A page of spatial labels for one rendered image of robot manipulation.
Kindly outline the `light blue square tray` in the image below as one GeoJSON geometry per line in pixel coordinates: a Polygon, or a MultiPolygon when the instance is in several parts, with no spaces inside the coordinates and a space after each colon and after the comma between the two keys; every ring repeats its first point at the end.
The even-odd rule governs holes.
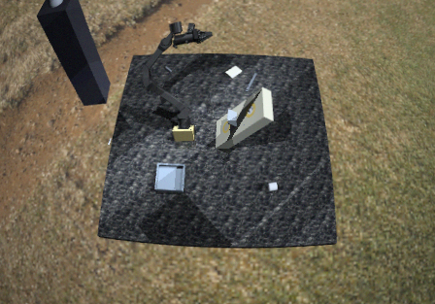
{"type": "Polygon", "coordinates": [[[155,191],[184,193],[184,164],[157,164],[155,191]]]}

